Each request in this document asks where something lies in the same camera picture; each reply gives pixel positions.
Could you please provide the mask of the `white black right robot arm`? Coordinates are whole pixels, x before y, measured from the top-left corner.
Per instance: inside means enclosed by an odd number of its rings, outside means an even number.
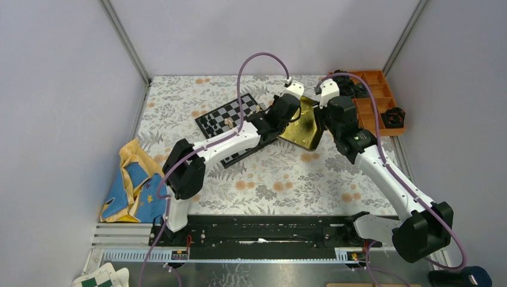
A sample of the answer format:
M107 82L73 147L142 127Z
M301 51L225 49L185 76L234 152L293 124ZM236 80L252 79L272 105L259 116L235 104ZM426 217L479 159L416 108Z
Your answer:
M316 94L318 125L330 131L337 151L376 184L398 216L394 220L357 213L343 230L344 241L351 246L364 240L392 245L410 263L448 246L454 216L449 204L435 203L386 157L378 138L359 127L355 104L340 94L334 80L321 81Z

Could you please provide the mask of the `gold tin box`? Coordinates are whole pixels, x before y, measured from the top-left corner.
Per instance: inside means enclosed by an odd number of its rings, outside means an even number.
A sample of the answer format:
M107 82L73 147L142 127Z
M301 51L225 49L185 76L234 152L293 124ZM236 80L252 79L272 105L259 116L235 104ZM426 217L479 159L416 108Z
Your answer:
M314 151L322 138L323 130L317 125L313 105L317 101L301 96L301 112L297 121L289 123L285 131L278 136L292 144L300 146L308 151Z

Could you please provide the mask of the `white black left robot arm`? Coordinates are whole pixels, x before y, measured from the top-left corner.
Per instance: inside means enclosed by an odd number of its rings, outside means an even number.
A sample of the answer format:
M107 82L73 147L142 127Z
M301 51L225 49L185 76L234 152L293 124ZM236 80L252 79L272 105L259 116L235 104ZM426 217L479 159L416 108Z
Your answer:
M170 197L164 216L163 239L172 246L185 240L190 200L203 187L205 171L217 162L281 135L300 108L304 86L287 80L281 96L275 96L267 112L253 112L237 127L201 142L179 140L163 166L163 184Z

